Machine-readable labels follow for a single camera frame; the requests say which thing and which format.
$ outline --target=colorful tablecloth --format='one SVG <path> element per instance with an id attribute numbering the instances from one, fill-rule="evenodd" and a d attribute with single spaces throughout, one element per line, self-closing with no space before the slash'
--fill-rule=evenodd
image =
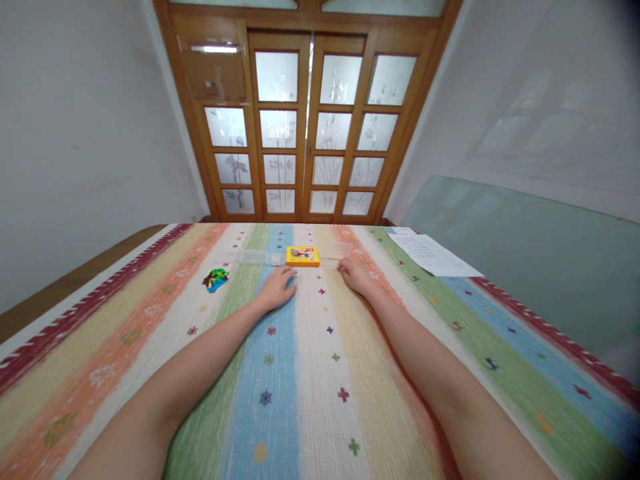
<path id="1" fill-rule="evenodd" d="M 484 278 L 435 278 L 384 227 L 172 225 L 0 348 L 0 477 L 65 477 L 149 376 L 253 298 L 273 267 L 229 252 L 347 244 L 468 366 L 562 477 L 633 454 L 637 391 Z M 176 434 L 166 478 L 452 478 L 437 422 L 372 312 L 336 272 L 300 269 Z M 230 272 L 215 293 L 202 285 Z"/>

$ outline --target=blue stripe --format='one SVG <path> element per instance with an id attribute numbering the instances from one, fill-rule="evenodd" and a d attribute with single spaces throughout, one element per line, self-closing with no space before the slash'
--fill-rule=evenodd
<path id="1" fill-rule="evenodd" d="M 293 245 L 293 226 L 272 225 L 267 251 L 283 253 L 288 245 Z M 262 267 L 260 288 L 273 270 Z M 270 327 L 276 329 L 274 335 L 267 334 Z M 294 302 L 266 314 L 246 342 L 219 476 L 299 478 Z M 265 362 L 268 355 L 273 358 L 270 365 Z M 266 405 L 260 403 L 264 392 L 270 394 Z M 256 449 L 262 443 L 266 456 L 260 461 Z"/>
<path id="2" fill-rule="evenodd" d="M 502 306 L 486 298 L 471 282 L 450 277 L 441 277 L 440 280 L 538 370 L 560 395 L 588 418 L 604 438 L 624 454 L 633 454 L 633 434 L 638 432 L 640 427 L 636 414 L 604 394 L 600 384 L 588 375 L 578 372 L 578 366 L 570 364 L 555 348 L 532 334 L 528 328 L 523 328 L 519 321 L 507 314 Z M 538 354 L 544 355 L 546 359 L 540 358 Z M 591 399 L 580 395 L 574 385 L 588 390 Z"/>

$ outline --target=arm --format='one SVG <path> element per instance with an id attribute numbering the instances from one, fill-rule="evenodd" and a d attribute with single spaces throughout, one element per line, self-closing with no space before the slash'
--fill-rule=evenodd
<path id="1" fill-rule="evenodd" d="M 402 366 L 431 406 L 465 479 L 555 476 L 469 370 L 350 259 L 338 266 L 346 284 L 375 310 Z"/>
<path id="2" fill-rule="evenodd" d="M 296 291 L 296 273 L 280 267 L 258 296 L 176 353 L 112 418 L 71 474 L 72 479 L 157 479 L 176 430 L 222 374 L 266 312 Z"/>

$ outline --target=yellow box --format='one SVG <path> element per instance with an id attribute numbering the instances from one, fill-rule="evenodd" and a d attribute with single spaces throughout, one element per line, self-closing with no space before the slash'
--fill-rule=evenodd
<path id="1" fill-rule="evenodd" d="M 290 267 L 319 267 L 318 249 L 315 247 L 287 247 L 285 264 Z"/>

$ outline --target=white wall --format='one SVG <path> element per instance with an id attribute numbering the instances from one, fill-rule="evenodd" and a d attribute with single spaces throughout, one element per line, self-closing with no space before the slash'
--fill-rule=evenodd
<path id="1" fill-rule="evenodd" d="M 445 175 L 640 221 L 637 30 L 610 4 L 465 0 L 385 216 Z"/>
<path id="2" fill-rule="evenodd" d="M 0 3 L 0 311 L 208 213 L 161 60 L 138 1 Z"/>

